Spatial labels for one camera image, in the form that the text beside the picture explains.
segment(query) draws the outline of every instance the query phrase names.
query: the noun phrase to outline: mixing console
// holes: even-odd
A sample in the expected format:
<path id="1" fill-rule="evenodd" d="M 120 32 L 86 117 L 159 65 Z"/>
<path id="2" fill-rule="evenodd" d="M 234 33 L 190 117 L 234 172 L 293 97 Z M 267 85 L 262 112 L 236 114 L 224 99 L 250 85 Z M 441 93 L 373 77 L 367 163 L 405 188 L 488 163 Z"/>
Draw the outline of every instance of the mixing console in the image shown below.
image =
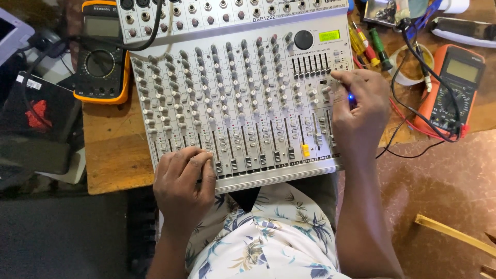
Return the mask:
<path id="1" fill-rule="evenodd" d="M 198 146 L 217 193 L 339 169 L 329 74 L 353 67 L 348 1 L 321 1 L 165 3 L 162 33 L 131 54 L 154 167 Z M 147 40 L 156 8 L 120 1 L 126 42 Z"/>

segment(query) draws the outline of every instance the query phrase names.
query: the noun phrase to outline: red logo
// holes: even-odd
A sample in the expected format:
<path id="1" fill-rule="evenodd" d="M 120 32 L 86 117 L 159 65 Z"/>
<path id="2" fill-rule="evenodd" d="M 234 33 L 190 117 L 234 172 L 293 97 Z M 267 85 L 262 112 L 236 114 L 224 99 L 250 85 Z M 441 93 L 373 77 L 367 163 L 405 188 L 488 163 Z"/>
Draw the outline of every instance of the red logo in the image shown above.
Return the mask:
<path id="1" fill-rule="evenodd" d="M 52 126 L 52 122 L 47 120 L 45 118 L 45 111 L 47 110 L 47 101 L 46 100 L 41 100 L 38 101 L 36 104 L 34 104 L 34 101 L 31 101 L 31 105 L 33 106 L 33 110 L 40 116 L 40 118 L 48 124 L 48 126 Z M 40 128 L 44 129 L 46 128 L 43 123 L 41 123 L 36 117 L 33 115 L 31 111 L 27 111 L 26 116 L 28 117 L 28 124 L 30 127 L 33 128 Z"/>

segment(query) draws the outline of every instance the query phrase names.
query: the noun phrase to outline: hand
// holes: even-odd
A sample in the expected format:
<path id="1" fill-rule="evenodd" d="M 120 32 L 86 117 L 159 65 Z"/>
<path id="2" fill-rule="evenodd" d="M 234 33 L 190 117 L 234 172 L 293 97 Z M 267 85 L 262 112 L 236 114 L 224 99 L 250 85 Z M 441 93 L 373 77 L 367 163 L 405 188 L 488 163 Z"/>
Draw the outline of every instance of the hand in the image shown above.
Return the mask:
<path id="1" fill-rule="evenodd" d="M 197 147 L 164 154 L 155 171 L 153 193 L 164 215 L 162 235 L 188 241 L 213 206 L 216 176 L 212 155 Z M 202 174 L 201 186 L 196 181 Z"/>
<path id="2" fill-rule="evenodd" d="M 345 167 L 373 162 L 389 120 L 389 84 L 371 70 L 332 72 L 331 76 L 341 82 L 334 97 L 332 130 Z M 347 89 L 357 101 L 351 111 Z"/>

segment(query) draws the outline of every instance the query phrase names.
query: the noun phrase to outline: wooden workbench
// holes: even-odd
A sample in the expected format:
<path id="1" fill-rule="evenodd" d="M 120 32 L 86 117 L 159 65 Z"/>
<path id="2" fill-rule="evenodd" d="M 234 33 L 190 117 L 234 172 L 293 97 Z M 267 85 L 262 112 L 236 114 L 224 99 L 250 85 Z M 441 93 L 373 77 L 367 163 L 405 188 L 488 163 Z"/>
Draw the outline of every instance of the wooden workbench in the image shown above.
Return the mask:
<path id="1" fill-rule="evenodd" d="M 494 0 L 471 1 L 468 11 L 454 17 L 496 23 Z M 353 19 L 359 22 L 354 14 Z M 401 35 L 392 30 L 380 33 L 388 54 L 402 47 Z M 452 43 L 422 31 L 418 42 L 427 46 L 434 53 L 442 45 Z M 486 73 L 479 88 L 477 99 L 470 120 L 471 133 L 496 128 L 496 51 L 468 47 L 486 58 Z M 405 71 L 418 70 L 418 64 L 405 66 Z M 391 80 L 388 73 L 383 76 Z M 153 183 L 153 167 L 146 140 L 141 109 L 133 84 L 132 95 L 123 105 L 83 106 L 84 140 L 86 146 L 86 165 L 88 172 L 89 194 L 102 194 L 118 190 L 131 189 L 151 185 Z M 398 96 L 412 107 L 418 107 L 424 85 L 404 87 L 397 85 Z M 385 146 L 401 119 L 394 113 L 382 136 L 380 146 Z M 425 140 L 427 137 L 410 130 L 404 125 L 396 135 L 394 143 L 407 143 Z"/>

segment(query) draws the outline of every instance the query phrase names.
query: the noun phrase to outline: brown floor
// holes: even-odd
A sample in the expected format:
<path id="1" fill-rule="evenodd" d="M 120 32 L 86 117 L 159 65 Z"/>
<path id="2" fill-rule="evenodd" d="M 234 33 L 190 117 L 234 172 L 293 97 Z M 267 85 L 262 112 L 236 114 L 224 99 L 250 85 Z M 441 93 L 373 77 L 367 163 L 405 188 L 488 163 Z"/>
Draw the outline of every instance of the brown floor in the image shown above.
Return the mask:
<path id="1" fill-rule="evenodd" d="M 413 156 L 436 140 L 394 146 Z M 378 160 L 385 218 L 405 275 L 416 279 L 476 279 L 491 257 L 454 238 L 413 223 L 416 214 L 488 244 L 496 232 L 496 131 L 443 143 L 416 159 L 386 153 Z M 340 174 L 340 197 L 344 173 Z"/>

